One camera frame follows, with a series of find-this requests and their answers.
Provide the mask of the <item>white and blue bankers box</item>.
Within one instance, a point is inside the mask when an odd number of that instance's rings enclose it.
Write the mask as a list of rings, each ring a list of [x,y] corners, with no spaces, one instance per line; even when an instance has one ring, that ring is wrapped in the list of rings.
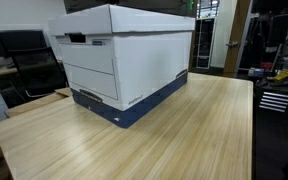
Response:
[[[195,19],[105,4],[48,21],[76,104],[128,128],[186,84]]]

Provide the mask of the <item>black glass display cabinet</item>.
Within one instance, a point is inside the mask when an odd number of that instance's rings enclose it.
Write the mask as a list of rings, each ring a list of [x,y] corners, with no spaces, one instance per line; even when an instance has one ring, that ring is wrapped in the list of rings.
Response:
[[[208,69],[211,59],[214,18],[196,20],[193,67]]]

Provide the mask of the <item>black mesh office chair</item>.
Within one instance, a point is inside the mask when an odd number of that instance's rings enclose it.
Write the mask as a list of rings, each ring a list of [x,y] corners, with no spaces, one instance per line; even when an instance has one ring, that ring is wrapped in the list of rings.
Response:
[[[19,73],[28,97],[67,87],[67,78],[41,30],[0,31],[0,42]]]

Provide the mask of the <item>black tool cabinet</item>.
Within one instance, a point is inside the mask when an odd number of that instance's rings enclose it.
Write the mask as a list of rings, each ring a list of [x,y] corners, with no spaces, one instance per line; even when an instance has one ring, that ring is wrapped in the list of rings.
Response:
[[[274,86],[262,79],[255,82],[254,89],[259,109],[277,112],[288,120],[288,85]]]

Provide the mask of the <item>yellow tool on cabinet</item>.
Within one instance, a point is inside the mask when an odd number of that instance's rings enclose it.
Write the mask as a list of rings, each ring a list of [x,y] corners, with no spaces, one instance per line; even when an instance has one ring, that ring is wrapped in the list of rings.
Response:
[[[288,69],[283,69],[283,70],[280,71],[279,74],[277,74],[277,75],[273,78],[273,80],[274,80],[275,82],[279,82],[279,81],[283,81],[283,80],[285,80],[285,79],[287,79],[287,78],[288,78]]]

